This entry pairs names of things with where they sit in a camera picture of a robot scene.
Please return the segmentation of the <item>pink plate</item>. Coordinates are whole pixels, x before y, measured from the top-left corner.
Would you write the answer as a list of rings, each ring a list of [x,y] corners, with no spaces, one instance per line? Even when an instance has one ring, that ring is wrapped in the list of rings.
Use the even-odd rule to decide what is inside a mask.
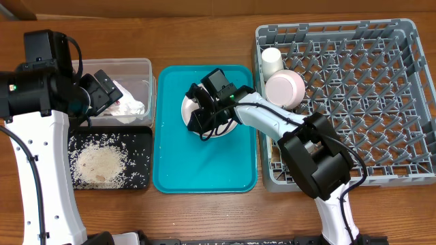
[[[191,113],[199,108],[200,108],[199,105],[193,99],[188,99],[187,97],[184,97],[181,106],[181,115],[182,115],[183,122],[185,123],[186,126],[188,125],[191,119]],[[224,136],[225,134],[228,134],[233,129],[235,129],[237,124],[238,124],[237,122],[233,121],[232,119],[229,119],[227,124],[219,125],[214,130],[211,137]]]

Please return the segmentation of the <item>white napkin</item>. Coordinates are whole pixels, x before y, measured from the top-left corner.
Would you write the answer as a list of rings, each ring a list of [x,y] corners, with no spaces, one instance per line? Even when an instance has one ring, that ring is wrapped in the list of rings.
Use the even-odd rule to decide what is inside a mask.
[[[114,103],[105,109],[102,114],[115,116],[116,119],[123,124],[132,123],[136,119],[142,120],[144,118],[145,105],[141,101],[135,100],[132,94],[116,80],[113,82],[123,94],[123,96],[120,98],[122,104],[116,105]]]

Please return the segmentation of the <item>white paper cup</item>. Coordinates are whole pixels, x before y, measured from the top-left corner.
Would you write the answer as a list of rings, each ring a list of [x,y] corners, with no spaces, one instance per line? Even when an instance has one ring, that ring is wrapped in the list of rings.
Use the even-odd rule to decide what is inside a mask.
[[[283,70],[281,51],[278,48],[267,48],[261,53],[262,73],[267,81],[277,71]]]

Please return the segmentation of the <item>pink small bowl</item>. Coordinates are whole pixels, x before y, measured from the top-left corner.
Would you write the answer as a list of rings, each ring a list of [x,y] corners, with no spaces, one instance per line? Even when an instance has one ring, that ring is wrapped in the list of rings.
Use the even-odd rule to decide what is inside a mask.
[[[300,105],[306,87],[301,76],[292,70],[280,70],[266,82],[266,98],[269,102],[288,110]]]

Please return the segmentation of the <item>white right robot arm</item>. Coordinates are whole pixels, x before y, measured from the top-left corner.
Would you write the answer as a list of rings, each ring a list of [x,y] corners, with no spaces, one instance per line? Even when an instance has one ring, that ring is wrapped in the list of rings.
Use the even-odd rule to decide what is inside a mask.
[[[216,68],[192,84],[186,98],[198,105],[187,128],[212,135],[234,121],[253,127],[276,142],[282,160],[299,189],[315,200],[325,244],[356,244],[360,232],[354,224],[348,193],[350,172],[357,154],[341,140],[328,119],[314,113],[295,114],[265,100],[249,86],[237,88]]]

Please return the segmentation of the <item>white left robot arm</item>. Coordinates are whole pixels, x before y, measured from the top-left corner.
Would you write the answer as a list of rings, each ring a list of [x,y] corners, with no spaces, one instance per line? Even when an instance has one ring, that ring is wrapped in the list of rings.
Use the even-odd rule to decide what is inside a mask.
[[[70,131],[122,97],[104,71],[73,67],[76,42],[49,29],[25,33],[26,61],[1,74],[1,131],[13,145],[25,244],[112,244],[107,231],[89,235],[74,197]]]

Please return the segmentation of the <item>grey dishwasher rack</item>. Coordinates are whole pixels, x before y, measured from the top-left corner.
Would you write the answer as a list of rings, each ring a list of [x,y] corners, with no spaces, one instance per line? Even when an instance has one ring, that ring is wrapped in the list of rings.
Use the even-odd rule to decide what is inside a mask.
[[[413,21],[268,24],[255,31],[253,69],[265,91],[261,54],[281,51],[306,93],[294,112],[322,113],[365,162],[367,186],[435,182],[435,85]]]

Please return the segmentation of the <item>clear plastic bin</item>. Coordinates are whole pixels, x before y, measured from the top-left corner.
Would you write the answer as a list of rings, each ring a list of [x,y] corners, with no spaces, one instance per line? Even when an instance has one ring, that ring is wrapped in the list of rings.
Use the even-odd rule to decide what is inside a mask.
[[[85,59],[83,72],[93,75],[103,70],[113,81],[127,90],[133,99],[141,102],[144,109],[137,114],[112,115],[109,111],[92,117],[97,126],[147,126],[152,127],[155,118],[157,85],[151,62],[146,58]]]

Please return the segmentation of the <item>teal plastic tray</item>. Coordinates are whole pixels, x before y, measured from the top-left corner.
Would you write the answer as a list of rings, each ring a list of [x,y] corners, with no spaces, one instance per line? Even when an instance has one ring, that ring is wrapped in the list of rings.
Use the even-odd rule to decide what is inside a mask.
[[[257,132],[235,128],[203,142],[182,117],[185,93],[215,65],[177,65],[158,78],[153,184],[167,194],[245,193],[258,180]]]

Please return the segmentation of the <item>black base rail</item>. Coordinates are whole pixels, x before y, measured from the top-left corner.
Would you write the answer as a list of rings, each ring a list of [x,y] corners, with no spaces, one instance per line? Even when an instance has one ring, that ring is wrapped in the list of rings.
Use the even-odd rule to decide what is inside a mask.
[[[180,241],[179,239],[150,240],[143,231],[134,231],[111,235],[108,231],[89,235],[83,244],[144,244],[144,245],[321,245],[327,244],[321,235],[297,236],[290,239],[263,240],[198,240]]]

